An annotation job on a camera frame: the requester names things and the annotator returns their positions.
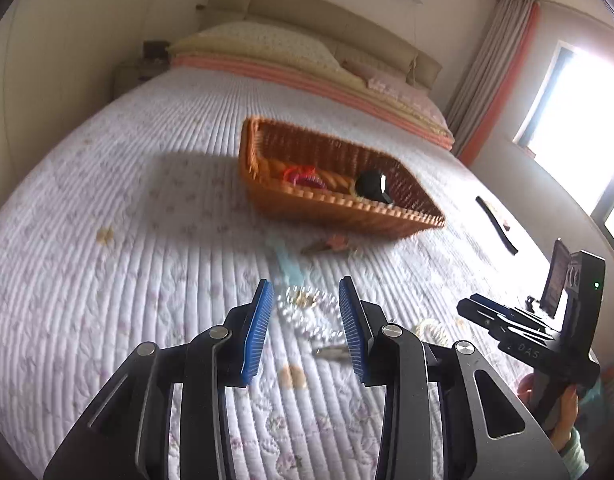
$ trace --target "screw head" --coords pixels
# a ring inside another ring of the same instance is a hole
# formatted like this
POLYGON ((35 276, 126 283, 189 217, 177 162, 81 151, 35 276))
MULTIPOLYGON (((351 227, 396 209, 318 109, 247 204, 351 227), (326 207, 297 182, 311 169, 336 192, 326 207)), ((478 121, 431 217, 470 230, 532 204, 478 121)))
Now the screw head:
POLYGON ((209 337, 212 339, 223 339, 228 334, 229 330, 222 325, 212 326, 212 328, 209 330, 209 337))
POLYGON ((387 337, 400 337, 402 329, 398 325, 388 324, 382 327, 382 333, 387 337))
POLYGON ((461 354, 470 355, 476 350, 469 341, 458 341, 456 343, 456 350, 461 354))
POLYGON ((148 341, 146 343, 140 343, 136 351, 138 352, 139 356, 146 357, 156 351, 156 345, 148 341))

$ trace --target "human hand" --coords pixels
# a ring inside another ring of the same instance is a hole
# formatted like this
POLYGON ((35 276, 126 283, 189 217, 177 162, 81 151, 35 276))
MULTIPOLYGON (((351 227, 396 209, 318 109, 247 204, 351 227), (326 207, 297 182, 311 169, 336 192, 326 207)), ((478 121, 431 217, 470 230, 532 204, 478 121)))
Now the human hand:
MULTIPOLYGON (((518 384, 518 398, 525 406, 529 405, 532 394, 533 374, 529 374, 520 380, 518 384)), ((571 430, 578 416, 578 395, 576 385, 570 384, 560 397, 560 418, 556 427, 551 431, 549 440, 557 451, 561 451, 571 438, 571 430)))

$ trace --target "bedspread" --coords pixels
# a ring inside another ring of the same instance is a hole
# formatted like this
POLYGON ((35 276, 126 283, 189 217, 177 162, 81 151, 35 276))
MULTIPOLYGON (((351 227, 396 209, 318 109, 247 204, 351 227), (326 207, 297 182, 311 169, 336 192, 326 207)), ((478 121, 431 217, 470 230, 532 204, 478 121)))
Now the bedspread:
MULTIPOLYGON (((526 367, 456 316, 480 292, 509 306, 542 290, 548 263, 509 215, 516 256, 476 195, 497 199, 439 146, 322 96, 226 72, 180 67, 107 106, 63 140, 0 212, 0 428, 40 476, 102 384, 141 341, 191 341, 248 303, 258 280, 284 275, 282 240, 305 283, 336 293, 350 274, 360 297, 413 327, 441 322, 474 342, 512 386, 526 367), (355 257, 299 255, 330 234, 271 222, 247 201, 237 153, 259 114, 385 150, 444 212, 442 229, 398 241, 352 235, 355 257)), ((373 478, 382 388, 345 364, 314 360, 311 344, 272 315, 260 371, 228 391, 241 479, 373 478)), ((440 478, 437 397, 434 473, 440 478)), ((172 407, 171 478, 178 478, 180 390, 172 407)))
POLYGON ((177 56, 172 64, 206 70, 225 70, 305 90, 368 113, 448 150, 453 146, 453 135, 449 130, 393 97, 368 89, 364 81, 350 73, 346 73, 345 77, 341 77, 339 73, 308 73, 261 59, 204 52, 177 56))

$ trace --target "wicker basket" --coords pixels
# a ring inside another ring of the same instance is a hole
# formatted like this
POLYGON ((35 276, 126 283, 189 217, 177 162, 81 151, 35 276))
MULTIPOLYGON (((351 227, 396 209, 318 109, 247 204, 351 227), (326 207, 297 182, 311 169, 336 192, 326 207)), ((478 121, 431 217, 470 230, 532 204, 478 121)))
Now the wicker basket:
POLYGON ((444 225, 444 215, 418 181, 386 153, 294 124, 250 117, 242 126, 238 158, 250 199, 271 218, 311 221, 389 238, 444 225), (279 175, 287 165, 314 166, 332 184, 329 189, 289 184, 279 175), (348 184, 365 170, 387 175, 394 205, 349 194, 348 184))

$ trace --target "sleeve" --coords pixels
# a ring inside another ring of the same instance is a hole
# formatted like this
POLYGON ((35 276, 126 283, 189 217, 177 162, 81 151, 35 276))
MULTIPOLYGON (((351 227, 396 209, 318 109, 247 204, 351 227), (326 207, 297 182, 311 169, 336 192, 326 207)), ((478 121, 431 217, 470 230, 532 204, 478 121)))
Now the sleeve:
POLYGON ((572 480, 577 480, 589 467, 584 458, 584 450, 580 445, 580 434, 576 428, 571 429, 571 438, 560 455, 572 480))

